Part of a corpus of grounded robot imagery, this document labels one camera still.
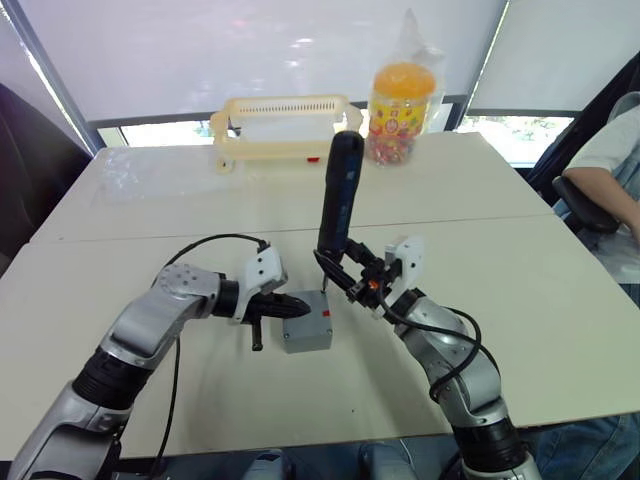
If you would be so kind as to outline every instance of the plastic bag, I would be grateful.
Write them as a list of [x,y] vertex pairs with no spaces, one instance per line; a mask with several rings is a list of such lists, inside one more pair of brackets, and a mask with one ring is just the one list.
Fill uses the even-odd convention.
[[405,163],[415,138],[437,115],[444,97],[444,54],[423,40],[411,9],[395,48],[376,72],[369,98],[367,156]]
[[114,204],[241,187],[243,169],[218,174],[211,164],[211,149],[211,145],[103,149],[99,156],[106,158],[94,201]]

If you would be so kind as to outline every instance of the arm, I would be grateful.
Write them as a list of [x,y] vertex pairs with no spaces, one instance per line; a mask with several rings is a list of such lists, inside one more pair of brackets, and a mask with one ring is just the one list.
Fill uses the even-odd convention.
[[640,242],[640,204],[625,192],[607,169],[573,167],[565,170],[563,176],[594,203],[627,225]]
[[[7,478],[111,478],[134,400],[184,323],[213,315],[255,326],[262,315],[308,313],[303,301],[272,293],[286,280],[273,247],[251,258],[237,281],[186,264],[167,265],[151,289],[118,316],[80,374],[63,388]],[[259,335],[254,338],[253,350],[262,348],[259,340]]]
[[[324,273],[350,301],[395,325],[394,332],[425,371],[429,396],[451,425],[465,478],[540,480],[533,457],[511,423],[498,368],[479,343],[477,323],[413,288],[422,274],[422,240],[403,237],[387,245],[383,260],[366,245],[347,239],[344,254],[364,267],[359,281],[334,258],[314,250]],[[459,314],[474,325],[477,342],[467,336]]]

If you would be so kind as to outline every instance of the gray box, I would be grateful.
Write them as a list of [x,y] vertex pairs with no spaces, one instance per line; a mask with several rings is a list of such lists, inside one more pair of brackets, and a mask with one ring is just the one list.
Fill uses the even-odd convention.
[[329,349],[333,329],[327,295],[320,290],[287,294],[307,302],[311,307],[311,312],[302,317],[282,320],[284,348],[287,353]]

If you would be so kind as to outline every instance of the window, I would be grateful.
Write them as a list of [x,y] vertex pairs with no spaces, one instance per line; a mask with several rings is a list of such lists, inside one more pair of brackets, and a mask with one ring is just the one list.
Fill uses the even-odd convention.
[[[451,105],[442,105],[438,116],[429,125],[428,131],[442,131],[447,121]],[[366,138],[369,133],[369,112],[361,109],[364,120],[360,127],[360,134]],[[335,131],[344,129],[347,125],[346,117],[334,124]],[[213,134],[209,131],[209,120],[185,121],[172,123],[149,123],[143,125],[129,125],[120,127],[122,136],[119,140],[110,136],[113,128],[101,129],[107,146],[129,145],[130,147],[164,147],[169,145],[210,145]],[[229,130],[230,137],[236,137],[236,132]]]
[[122,127],[122,134],[131,147],[210,145],[213,143],[208,120],[131,125]]
[[458,132],[479,132],[514,168],[533,167],[570,117],[467,116]]

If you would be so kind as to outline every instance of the sleeve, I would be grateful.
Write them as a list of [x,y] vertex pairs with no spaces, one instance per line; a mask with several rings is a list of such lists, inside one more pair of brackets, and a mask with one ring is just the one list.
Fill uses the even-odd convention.
[[640,145],[640,106],[616,117],[576,153],[567,168],[599,167],[613,171]]

